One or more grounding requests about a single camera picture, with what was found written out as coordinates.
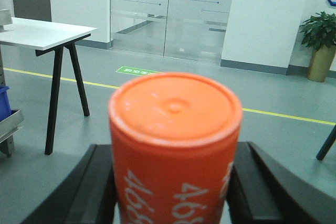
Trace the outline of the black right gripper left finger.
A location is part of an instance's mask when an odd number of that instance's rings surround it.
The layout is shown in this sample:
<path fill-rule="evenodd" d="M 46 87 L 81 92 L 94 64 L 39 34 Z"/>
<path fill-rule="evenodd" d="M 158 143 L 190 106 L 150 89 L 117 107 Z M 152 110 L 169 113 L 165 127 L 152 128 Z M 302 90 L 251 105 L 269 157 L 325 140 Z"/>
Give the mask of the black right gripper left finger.
<path fill-rule="evenodd" d="M 111 146 L 91 144 L 71 173 L 23 223 L 112 223 L 115 190 Z"/>

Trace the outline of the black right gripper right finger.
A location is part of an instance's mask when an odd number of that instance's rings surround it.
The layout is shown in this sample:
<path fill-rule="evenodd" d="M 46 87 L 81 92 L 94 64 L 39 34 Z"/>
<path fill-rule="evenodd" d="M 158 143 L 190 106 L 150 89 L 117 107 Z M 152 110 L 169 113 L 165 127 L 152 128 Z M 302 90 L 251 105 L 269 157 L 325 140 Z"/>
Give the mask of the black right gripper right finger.
<path fill-rule="evenodd" d="M 232 223 L 335 223 L 335 198 L 252 142 L 239 142 L 226 196 Z"/>

